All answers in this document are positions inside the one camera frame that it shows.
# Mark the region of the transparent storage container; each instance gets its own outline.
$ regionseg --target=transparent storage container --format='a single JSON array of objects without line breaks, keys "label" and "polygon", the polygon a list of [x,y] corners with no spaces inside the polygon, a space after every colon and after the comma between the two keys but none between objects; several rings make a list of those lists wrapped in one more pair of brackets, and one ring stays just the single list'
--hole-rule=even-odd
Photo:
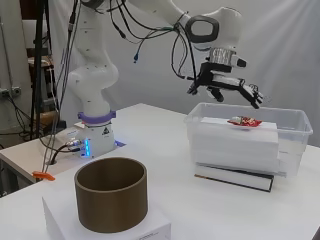
[{"label": "transparent storage container", "polygon": [[[236,116],[264,121],[257,128],[221,124]],[[200,165],[296,176],[313,133],[301,110],[198,104],[186,117],[192,159]]]}]

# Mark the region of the white curtain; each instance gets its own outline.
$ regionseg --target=white curtain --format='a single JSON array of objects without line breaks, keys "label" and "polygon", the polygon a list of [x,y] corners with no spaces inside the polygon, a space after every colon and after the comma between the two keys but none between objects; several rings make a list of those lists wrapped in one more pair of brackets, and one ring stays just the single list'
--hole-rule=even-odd
[{"label": "white curtain", "polygon": [[[59,66],[66,44],[67,22],[72,0],[51,0],[50,20],[53,55]],[[245,78],[259,86],[266,95],[263,106],[301,109],[308,115],[314,129],[309,144],[320,146],[320,1],[319,0],[175,0],[176,5],[191,15],[212,12],[221,6],[240,11],[244,30],[238,54],[249,62],[247,69],[235,70],[232,75]],[[150,26],[165,26],[130,7],[141,22]],[[125,30],[119,15],[115,20]],[[136,103],[146,103],[181,113],[189,113],[199,102],[214,102],[204,90],[198,96],[186,93],[190,82],[178,79],[171,71],[170,54],[175,34],[146,41],[137,64],[133,63],[137,45],[120,38],[108,15],[101,16],[106,28],[108,52],[120,72],[119,81],[106,91],[113,109]],[[146,31],[131,24],[140,35]],[[197,55],[200,63],[203,54]],[[82,63],[73,51],[71,70]],[[191,74],[187,64],[185,74]],[[248,103],[237,93],[225,93],[226,104]],[[68,124],[77,120],[81,110],[79,100],[67,90],[62,116]]]}]

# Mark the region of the white tabletop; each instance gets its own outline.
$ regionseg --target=white tabletop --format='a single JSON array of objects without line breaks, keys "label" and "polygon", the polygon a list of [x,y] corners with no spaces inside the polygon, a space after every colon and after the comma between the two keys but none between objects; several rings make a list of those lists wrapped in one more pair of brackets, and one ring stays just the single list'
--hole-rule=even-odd
[{"label": "white tabletop", "polygon": [[[172,221],[173,240],[312,239],[320,226],[320,149],[308,146],[298,177],[276,178],[271,193],[199,179],[183,119],[142,104],[119,111],[114,131],[128,145],[104,156],[146,165],[149,198]],[[1,239],[49,240],[41,197],[73,187],[79,167],[0,199]]]}]

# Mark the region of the white box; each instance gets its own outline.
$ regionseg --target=white box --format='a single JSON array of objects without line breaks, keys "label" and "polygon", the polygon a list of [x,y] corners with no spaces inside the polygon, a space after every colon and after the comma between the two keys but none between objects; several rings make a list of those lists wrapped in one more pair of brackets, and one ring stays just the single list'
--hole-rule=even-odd
[{"label": "white box", "polygon": [[52,240],[170,240],[171,223],[149,204],[148,214],[137,226],[120,233],[103,234],[82,226],[74,190],[43,197],[47,230]]}]

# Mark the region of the brown cylinder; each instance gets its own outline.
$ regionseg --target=brown cylinder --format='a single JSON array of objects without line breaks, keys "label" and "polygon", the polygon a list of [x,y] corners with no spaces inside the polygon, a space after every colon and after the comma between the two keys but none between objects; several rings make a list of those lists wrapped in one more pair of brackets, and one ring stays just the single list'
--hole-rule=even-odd
[{"label": "brown cylinder", "polygon": [[147,215],[147,169],[128,158],[107,158],[75,175],[81,224],[94,232],[117,233],[138,225]]}]

